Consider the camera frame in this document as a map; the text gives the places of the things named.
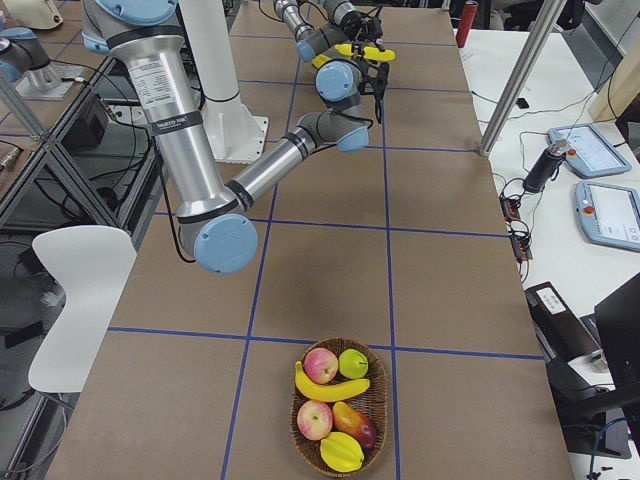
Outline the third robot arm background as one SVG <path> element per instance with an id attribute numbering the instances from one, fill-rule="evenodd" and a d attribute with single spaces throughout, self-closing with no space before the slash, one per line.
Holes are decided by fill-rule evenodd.
<path id="1" fill-rule="evenodd" d="M 63 81 L 64 70 L 26 27 L 1 31 L 1 76 L 27 100 L 62 101 L 71 88 Z"/>

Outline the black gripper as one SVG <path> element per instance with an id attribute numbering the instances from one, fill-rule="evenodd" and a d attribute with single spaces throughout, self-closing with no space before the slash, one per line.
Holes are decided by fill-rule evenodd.
<path id="1" fill-rule="evenodd" d="M 349 17 L 349 39 L 360 43 L 378 44 L 383 36 L 378 15 L 354 12 Z"/>
<path id="2" fill-rule="evenodd" d="M 358 59 L 357 67 L 361 74 L 358 91 L 361 95 L 369 95 L 374 98 L 375 118 L 377 123 L 381 124 L 390 65 L 387 62 L 373 62 Z"/>

